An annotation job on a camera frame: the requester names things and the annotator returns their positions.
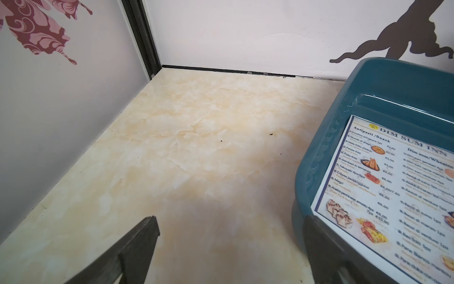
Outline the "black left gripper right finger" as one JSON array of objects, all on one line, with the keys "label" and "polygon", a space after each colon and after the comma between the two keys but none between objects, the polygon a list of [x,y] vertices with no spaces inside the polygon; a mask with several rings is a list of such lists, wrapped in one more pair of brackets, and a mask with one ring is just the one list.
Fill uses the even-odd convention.
[{"label": "black left gripper right finger", "polygon": [[394,284],[320,218],[309,215],[303,238],[316,284]]}]

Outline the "new Dim Sum Inn menu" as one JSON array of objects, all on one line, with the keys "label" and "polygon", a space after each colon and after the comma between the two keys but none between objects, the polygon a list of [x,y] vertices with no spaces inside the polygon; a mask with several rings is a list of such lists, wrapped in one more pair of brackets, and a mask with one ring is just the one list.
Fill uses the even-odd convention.
[{"label": "new Dim Sum Inn menu", "polygon": [[451,151],[351,116],[311,209],[395,281],[454,281]]}]

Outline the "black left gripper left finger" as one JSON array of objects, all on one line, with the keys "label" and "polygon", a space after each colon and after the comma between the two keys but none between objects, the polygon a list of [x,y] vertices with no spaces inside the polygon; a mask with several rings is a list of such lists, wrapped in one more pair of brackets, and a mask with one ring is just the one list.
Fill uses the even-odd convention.
[{"label": "black left gripper left finger", "polygon": [[143,284],[156,248],[160,229],[155,216],[146,217],[69,284]]}]

